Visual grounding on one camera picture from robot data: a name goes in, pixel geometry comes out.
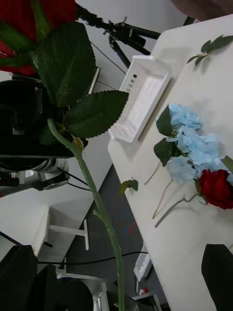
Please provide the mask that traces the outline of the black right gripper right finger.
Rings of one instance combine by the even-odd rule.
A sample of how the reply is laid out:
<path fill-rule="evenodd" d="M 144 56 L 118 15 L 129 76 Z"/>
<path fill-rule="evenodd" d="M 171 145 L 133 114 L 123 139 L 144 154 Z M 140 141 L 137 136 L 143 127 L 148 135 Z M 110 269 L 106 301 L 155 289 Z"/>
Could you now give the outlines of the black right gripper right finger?
<path fill-rule="evenodd" d="M 207 244 L 201 273 L 218 311 L 233 311 L 233 254 L 223 244 Z"/>

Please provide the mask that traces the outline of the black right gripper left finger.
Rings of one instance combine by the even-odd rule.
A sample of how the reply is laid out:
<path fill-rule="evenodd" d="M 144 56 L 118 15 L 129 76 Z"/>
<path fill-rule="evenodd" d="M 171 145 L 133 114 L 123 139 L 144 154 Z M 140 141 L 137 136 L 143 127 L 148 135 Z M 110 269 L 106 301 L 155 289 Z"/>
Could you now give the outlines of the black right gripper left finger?
<path fill-rule="evenodd" d="M 13 246 L 0 262 L 0 311 L 24 310 L 37 274 L 30 245 Z"/>

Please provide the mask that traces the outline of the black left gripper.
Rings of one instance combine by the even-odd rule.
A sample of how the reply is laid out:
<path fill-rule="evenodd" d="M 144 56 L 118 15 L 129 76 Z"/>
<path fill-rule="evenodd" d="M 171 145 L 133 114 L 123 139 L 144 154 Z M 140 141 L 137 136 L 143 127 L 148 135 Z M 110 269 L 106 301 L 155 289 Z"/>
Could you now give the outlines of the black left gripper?
<path fill-rule="evenodd" d="M 47 120 L 62 123 L 67 108 L 50 102 L 44 87 L 26 80 L 0 83 L 0 156 L 70 158 L 71 151 L 51 133 Z"/>

